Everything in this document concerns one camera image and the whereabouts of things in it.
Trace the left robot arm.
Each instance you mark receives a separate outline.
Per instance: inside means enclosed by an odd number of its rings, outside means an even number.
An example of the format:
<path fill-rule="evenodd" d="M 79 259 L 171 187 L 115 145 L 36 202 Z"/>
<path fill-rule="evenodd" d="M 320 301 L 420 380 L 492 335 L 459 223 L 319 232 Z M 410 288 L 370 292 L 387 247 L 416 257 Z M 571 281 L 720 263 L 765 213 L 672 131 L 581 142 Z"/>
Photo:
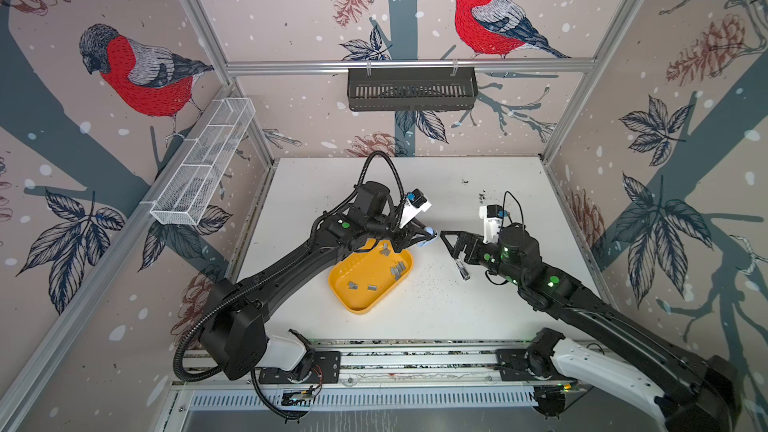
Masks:
<path fill-rule="evenodd" d="M 258 274 L 237 283 L 227 279 L 210 290 L 202 315 L 182 335 L 172 361 L 182 382 L 223 373 L 237 380 L 258 368 L 286 372 L 303 380 L 312 372 L 315 350 L 295 330 L 269 336 L 272 314 L 320 272 L 350 256 L 375 250 L 387 241 L 395 252 L 434 239 L 417 215 L 430 207 L 418 189 L 395 193 L 359 176 L 352 192 L 317 217 L 308 238 Z"/>

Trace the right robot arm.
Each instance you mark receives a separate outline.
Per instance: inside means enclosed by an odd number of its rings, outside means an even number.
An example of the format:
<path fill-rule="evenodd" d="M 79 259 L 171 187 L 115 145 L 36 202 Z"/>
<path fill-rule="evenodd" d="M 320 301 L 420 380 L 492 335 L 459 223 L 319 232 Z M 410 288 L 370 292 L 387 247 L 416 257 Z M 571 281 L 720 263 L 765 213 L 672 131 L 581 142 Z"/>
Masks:
<path fill-rule="evenodd" d="M 538 241 L 522 224 L 501 228 L 493 242 L 464 231 L 443 231 L 440 238 L 453 258 L 506 279 L 534 310 L 581 330 L 612 352 L 592 352 L 544 328 L 526 351 L 534 375 L 585 382 L 643 411 L 668 431 L 735 429 L 742 400 L 738 372 L 730 362 L 717 355 L 703 359 L 627 318 L 578 279 L 545 263 Z"/>

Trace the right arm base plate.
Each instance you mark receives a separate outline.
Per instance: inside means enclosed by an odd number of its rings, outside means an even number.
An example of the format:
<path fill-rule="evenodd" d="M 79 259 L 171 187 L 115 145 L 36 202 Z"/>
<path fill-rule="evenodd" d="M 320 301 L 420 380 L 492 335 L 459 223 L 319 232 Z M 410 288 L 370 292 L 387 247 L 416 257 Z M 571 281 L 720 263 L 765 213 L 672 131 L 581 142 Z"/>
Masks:
<path fill-rule="evenodd" d="M 502 382 L 538 381 L 539 378 L 530 370 L 527 350 L 522 348 L 497 349 L 494 370 Z"/>

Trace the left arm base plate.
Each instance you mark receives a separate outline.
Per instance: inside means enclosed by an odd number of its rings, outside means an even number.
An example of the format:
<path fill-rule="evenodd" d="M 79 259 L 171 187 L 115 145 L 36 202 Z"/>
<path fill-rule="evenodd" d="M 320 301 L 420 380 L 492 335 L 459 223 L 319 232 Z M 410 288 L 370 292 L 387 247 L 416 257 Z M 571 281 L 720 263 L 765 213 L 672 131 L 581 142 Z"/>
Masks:
<path fill-rule="evenodd" d="M 338 351 L 310 350 L 291 370 L 262 368 L 258 381 L 262 385 L 336 384 L 341 368 Z"/>

